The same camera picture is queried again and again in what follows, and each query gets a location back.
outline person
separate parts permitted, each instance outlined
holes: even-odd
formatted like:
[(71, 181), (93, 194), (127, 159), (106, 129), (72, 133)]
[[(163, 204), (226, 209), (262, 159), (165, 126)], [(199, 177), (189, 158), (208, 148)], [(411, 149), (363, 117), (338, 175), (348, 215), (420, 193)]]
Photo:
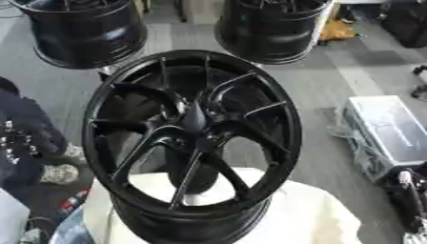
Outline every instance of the person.
[(82, 149), (68, 142), (36, 102), (22, 97), (11, 81), (0, 77), (0, 187), (2, 182), (7, 190), (76, 181), (76, 166), (52, 163), (51, 159), (61, 157), (85, 162)]

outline black alloy rim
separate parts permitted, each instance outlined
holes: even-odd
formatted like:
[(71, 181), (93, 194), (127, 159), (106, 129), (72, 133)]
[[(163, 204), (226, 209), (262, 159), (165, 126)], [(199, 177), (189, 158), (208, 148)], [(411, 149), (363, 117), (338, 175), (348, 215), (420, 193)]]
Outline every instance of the black alloy rim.
[[(142, 97), (137, 106), (125, 115), (106, 115), (113, 100), (130, 94)], [(142, 136), (117, 163), (108, 137), (121, 131)], [(221, 155), (238, 136), (256, 142), (269, 161), (252, 187)], [(117, 213), (140, 237), (152, 243), (233, 243), (262, 218), (271, 195), (292, 172), (301, 128), (291, 98), (262, 69), (217, 52), (168, 51), (131, 63), (98, 88), (86, 110), (83, 145)], [(128, 179), (132, 165), (154, 147), (189, 159), (171, 202), (142, 193)], [(235, 196), (211, 205), (184, 205), (202, 166), (222, 174)]]

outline floor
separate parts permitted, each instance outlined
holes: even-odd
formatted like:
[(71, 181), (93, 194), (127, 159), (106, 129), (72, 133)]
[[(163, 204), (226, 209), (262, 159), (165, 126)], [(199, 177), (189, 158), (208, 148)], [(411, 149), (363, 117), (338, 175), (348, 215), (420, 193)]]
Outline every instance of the floor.
[[(166, 24), (169, 20), (161, 16), (173, 20), (173, 24)], [(8, 57), (2, 60), (0, 75), (12, 79), (23, 94), (36, 99), (57, 127), (79, 144), (82, 113), (99, 85), (95, 71), (63, 70), (40, 61), (32, 51), (28, 20), (14, 22), (6, 36), (0, 32), (0, 56)], [(172, 8), (154, 8), (146, 22), (150, 29), (146, 53), (223, 51), (214, 40), (213, 24), (181, 24)], [(303, 124), (304, 143), (292, 180), (324, 189), (342, 201), (360, 219), (359, 238), (363, 243), (402, 243), (401, 226), (385, 195), (356, 171), (346, 143), (331, 137), (327, 127), (333, 123), (334, 109), (349, 96), (382, 94), (399, 95), (427, 125), (427, 104), (409, 96), (410, 89), (420, 83), (411, 70), (427, 61), (427, 49), (404, 49), (374, 23), (360, 22), (356, 29), (363, 37), (316, 47), (301, 61), (264, 69), (293, 98)], [(236, 148), (237, 155), (250, 153), (245, 147)], [(244, 158), (234, 163), (259, 167), (259, 157)], [(31, 202), (37, 197), (30, 197)], [(42, 213), (43, 206), (39, 204), (37, 210)]]

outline shoe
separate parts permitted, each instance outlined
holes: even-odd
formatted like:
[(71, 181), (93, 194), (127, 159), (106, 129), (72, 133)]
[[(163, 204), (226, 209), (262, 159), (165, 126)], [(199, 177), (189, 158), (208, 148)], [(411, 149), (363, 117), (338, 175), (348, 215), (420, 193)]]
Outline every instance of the shoe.
[(64, 154), (62, 154), (61, 156), (67, 157), (67, 158), (71, 159), (72, 162), (77, 163), (77, 164), (86, 164), (86, 162), (87, 162), (85, 153), (83, 152), (83, 148), (75, 146), (72, 143), (69, 143)]
[(44, 165), (43, 168), (44, 172), (40, 179), (40, 182), (42, 183), (68, 185), (78, 179), (78, 169), (73, 165)]
[(353, 24), (356, 21), (352, 10), (350, 9), (350, 7), (347, 6), (342, 6), (339, 9), (338, 19), (347, 24)]

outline clutter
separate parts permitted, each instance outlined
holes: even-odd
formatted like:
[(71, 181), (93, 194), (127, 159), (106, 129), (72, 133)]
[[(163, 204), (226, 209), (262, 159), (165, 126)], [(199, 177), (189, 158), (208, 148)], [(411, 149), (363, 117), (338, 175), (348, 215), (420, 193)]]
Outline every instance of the clutter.
[(404, 243), (426, 244), (427, 132), (399, 97), (350, 97), (329, 129), (347, 139), (355, 165), (387, 193)]
[(355, 164), (374, 183), (427, 161), (427, 132), (397, 96), (350, 97), (330, 129), (348, 140)]

